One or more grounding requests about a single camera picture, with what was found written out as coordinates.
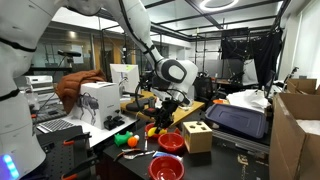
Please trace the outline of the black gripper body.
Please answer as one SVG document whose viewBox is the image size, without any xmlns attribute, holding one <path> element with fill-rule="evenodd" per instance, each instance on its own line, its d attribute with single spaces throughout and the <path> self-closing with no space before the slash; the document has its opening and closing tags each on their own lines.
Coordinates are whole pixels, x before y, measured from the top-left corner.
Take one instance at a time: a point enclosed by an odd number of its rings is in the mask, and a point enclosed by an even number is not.
<svg viewBox="0 0 320 180">
<path fill-rule="evenodd" d="M 165 100 L 162 102 L 162 107 L 157 109 L 155 116 L 155 126 L 160 126 L 162 129 L 163 123 L 173 123 L 173 113 L 178 108 L 178 103 L 174 100 Z"/>
</svg>

